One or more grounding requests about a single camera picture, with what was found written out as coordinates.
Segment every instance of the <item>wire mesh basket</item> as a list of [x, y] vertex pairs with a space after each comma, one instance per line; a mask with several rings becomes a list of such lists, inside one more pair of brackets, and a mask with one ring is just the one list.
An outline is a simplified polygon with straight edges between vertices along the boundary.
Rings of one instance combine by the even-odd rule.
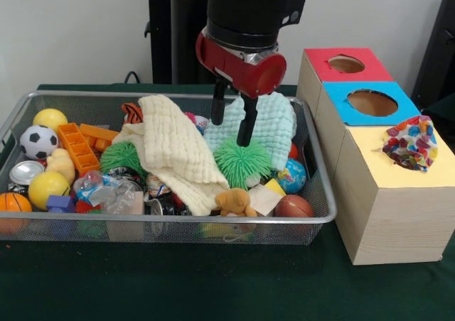
[[[40, 110], [61, 110], [68, 121], [108, 126], [120, 131], [123, 103], [144, 96], [109, 92], [33, 92], [22, 97], [0, 129], [0, 192], [6, 192], [9, 171], [24, 161], [21, 134]], [[166, 94], [182, 109], [210, 116], [210, 95]], [[231, 102], [236, 97], [227, 97]], [[0, 239], [24, 241], [133, 241], [156, 243], [310, 244], [325, 223], [336, 216], [336, 204], [307, 105], [290, 102], [296, 112], [293, 140], [308, 178], [299, 195], [313, 207], [315, 217], [194, 217], [118, 214], [56, 214], [0, 212]]]

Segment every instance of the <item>soccer ball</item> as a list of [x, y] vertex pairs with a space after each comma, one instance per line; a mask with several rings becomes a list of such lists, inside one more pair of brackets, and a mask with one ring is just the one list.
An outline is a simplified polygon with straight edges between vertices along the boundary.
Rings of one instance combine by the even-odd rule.
[[46, 159], [58, 147], [58, 137], [46, 126], [32, 126], [21, 136], [21, 151], [30, 159]]

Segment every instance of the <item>blue toy block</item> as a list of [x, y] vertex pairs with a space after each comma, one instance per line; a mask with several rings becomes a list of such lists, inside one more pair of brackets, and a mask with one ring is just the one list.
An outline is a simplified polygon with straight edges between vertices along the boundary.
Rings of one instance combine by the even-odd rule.
[[76, 211], [73, 200], [67, 195], [50, 195], [45, 205], [51, 213], [75, 213]]

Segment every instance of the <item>white wall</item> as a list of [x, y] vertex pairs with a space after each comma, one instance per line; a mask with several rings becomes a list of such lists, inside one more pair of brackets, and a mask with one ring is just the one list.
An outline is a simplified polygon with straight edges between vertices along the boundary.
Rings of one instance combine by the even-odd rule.
[[[296, 84], [303, 48], [372, 48], [411, 92], [441, 0], [307, 0], [279, 41]], [[0, 123], [40, 83], [151, 81], [148, 0], [0, 0]]]
[[367, 47], [411, 94], [441, 0], [307, 0], [301, 22], [283, 28], [280, 50], [298, 81], [303, 48]]

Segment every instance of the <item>light blue towel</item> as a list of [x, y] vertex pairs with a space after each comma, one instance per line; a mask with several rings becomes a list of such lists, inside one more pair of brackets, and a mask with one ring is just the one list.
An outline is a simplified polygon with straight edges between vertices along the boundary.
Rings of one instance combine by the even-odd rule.
[[[273, 92], [259, 97], [256, 110], [257, 118], [252, 138], [266, 148], [273, 169], [283, 170], [297, 126], [291, 102], [283, 94]], [[226, 138], [236, 136], [244, 118], [243, 99], [238, 97], [226, 107], [220, 126], [215, 126], [212, 121], [208, 123], [204, 139], [210, 149], [214, 151]]]

